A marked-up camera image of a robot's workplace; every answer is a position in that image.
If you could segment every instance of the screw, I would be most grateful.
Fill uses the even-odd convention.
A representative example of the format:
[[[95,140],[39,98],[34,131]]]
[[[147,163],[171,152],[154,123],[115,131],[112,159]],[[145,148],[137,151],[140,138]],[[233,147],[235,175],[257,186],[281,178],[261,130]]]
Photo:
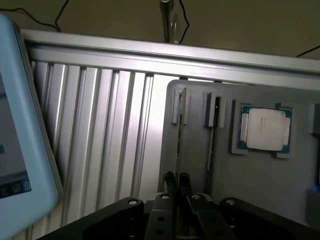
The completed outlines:
[[[136,200],[130,200],[128,203],[129,203],[130,205],[135,205],[135,204],[137,204],[138,202],[137,202]]]
[[[198,199],[200,199],[201,197],[200,197],[199,195],[195,194],[195,195],[192,196],[192,198],[195,199],[195,200],[198,200]]]
[[[234,204],[236,204],[236,202],[235,201],[233,201],[233,200],[231,200],[231,199],[228,199],[227,201],[225,201],[225,203],[226,204],[229,204],[229,205],[234,205]]]

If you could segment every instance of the wire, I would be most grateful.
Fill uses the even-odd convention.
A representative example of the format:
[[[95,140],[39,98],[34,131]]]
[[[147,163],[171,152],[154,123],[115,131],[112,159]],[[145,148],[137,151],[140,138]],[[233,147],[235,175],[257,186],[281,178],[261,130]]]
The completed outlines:
[[[188,28],[190,27],[190,23],[189,23],[188,18],[187,18],[187,14],[186,14],[186,9],[185,9],[184,3],[182,2],[182,0],[179,0],[179,3],[180,3],[180,6],[182,8],[184,20],[185,20],[185,23],[186,23],[186,27],[184,29],[183,35],[181,37],[181,40],[179,42],[179,44],[181,44],[183,42],[185,36],[186,36]]]
[[[45,22],[42,22],[42,21],[39,21],[39,20],[35,19],[27,10],[25,10],[22,7],[0,8],[0,12],[2,11],[2,12],[14,12],[14,13],[20,13],[20,14],[27,14],[37,24],[40,24],[40,25],[43,25],[43,26],[47,26],[47,27],[55,29],[57,32],[61,32],[61,29],[58,26],[58,20],[59,20],[60,16],[62,15],[63,11],[65,10],[68,2],[69,2],[69,0],[65,0],[65,3],[63,4],[62,8],[59,11],[59,14],[57,15],[57,17],[56,17],[56,19],[54,21],[54,25],[53,24],[49,24],[49,23],[45,23]]]
[[[320,49],[320,45],[319,45],[319,46],[316,46],[316,47],[314,47],[314,48],[311,48],[311,49],[309,49],[308,51],[304,51],[303,53],[300,53],[300,54],[297,55],[296,57],[299,58],[299,57],[301,57],[301,56],[303,56],[303,55],[305,55],[305,54],[308,54],[308,53],[310,53],[310,52],[312,52],[312,51],[314,51],[314,50],[317,50],[317,49]]]

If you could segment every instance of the screen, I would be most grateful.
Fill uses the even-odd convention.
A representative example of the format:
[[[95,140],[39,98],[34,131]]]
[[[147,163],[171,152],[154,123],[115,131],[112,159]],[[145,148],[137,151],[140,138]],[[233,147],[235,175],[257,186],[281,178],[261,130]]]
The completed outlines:
[[[31,184],[0,74],[0,199],[29,191]]]

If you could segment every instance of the slotted aluminum panel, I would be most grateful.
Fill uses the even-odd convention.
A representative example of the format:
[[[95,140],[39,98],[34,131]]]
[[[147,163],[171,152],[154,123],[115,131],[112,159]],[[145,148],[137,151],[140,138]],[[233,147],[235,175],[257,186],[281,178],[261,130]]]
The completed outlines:
[[[23,31],[64,196],[15,236],[37,239],[127,196],[158,190],[167,86],[193,81],[320,90],[319,62]]]

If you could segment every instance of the beige wall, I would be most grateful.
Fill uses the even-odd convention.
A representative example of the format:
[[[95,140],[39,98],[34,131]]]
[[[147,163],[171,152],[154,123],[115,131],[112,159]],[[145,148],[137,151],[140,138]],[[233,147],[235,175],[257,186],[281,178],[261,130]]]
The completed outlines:
[[[54,23],[65,0],[5,0]],[[319,0],[184,0],[191,24],[183,44],[296,56],[320,45]],[[179,36],[185,27],[178,0]],[[51,30],[28,16],[7,13],[22,28]],[[159,0],[70,0],[59,20],[63,32],[161,42]],[[320,49],[304,56],[320,59]]]

